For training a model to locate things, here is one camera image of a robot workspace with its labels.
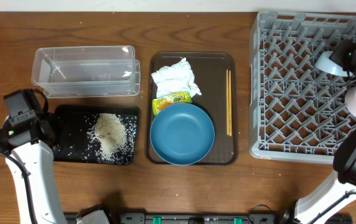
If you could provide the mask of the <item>light blue bowl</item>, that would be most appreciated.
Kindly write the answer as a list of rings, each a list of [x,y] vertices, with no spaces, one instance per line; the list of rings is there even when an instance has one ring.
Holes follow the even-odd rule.
[[[322,72],[329,73],[331,75],[339,77],[352,77],[352,72],[345,72],[344,69],[333,62],[329,57],[332,55],[333,51],[326,51],[321,54],[315,63],[315,67]]]

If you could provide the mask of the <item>wooden chopstick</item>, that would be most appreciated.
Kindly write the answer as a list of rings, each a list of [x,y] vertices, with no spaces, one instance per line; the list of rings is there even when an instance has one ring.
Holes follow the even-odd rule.
[[[227,122],[227,136],[230,135],[230,116],[229,116],[229,82],[228,82],[228,70],[226,70],[226,122]]]
[[[232,136],[232,72],[228,71],[229,136]]]

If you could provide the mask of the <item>dark blue plate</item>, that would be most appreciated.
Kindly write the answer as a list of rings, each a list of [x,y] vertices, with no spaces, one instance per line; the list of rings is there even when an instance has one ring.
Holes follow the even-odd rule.
[[[175,104],[154,118],[149,140],[163,161],[187,166],[201,161],[211,151],[215,128],[202,108],[187,103]]]

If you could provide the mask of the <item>white napkin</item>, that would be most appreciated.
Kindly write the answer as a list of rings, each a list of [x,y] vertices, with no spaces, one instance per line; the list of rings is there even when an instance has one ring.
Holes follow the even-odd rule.
[[[195,83],[195,75],[190,63],[184,57],[171,66],[163,66],[151,74],[157,86],[156,98],[178,92],[189,92],[190,96],[201,95],[200,88]]]

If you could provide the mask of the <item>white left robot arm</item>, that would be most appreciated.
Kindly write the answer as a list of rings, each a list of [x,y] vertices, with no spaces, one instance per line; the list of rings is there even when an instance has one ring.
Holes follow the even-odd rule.
[[[8,116],[0,129],[21,223],[67,223],[54,178],[55,145],[54,130],[37,115]]]

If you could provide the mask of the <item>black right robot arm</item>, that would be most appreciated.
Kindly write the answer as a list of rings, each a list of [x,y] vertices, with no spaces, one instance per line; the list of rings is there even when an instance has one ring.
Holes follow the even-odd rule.
[[[334,50],[321,54],[315,66],[323,72],[356,79],[356,42],[345,39]],[[347,109],[356,116],[356,87],[346,96]],[[333,171],[309,195],[285,211],[282,223],[326,223],[356,200],[356,129],[339,146]]]

